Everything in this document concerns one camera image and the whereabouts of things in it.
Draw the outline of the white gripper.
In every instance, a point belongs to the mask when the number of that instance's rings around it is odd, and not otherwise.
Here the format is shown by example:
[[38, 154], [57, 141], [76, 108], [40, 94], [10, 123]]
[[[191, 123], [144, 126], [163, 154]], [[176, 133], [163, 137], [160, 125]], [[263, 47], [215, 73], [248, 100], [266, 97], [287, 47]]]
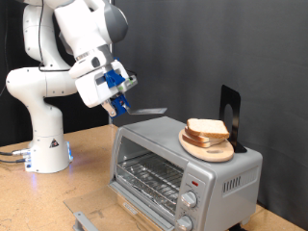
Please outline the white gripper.
[[112, 96], [118, 93], [117, 87], [109, 88], [103, 78], [104, 68], [98, 68], [95, 71], [78, 78], [75, 81], [76, 88], [84, 103], [92, 108], [102, 104], [102, 107], [108, 112], [109, 117], [116, 116], [116, 109], [113, 107]]

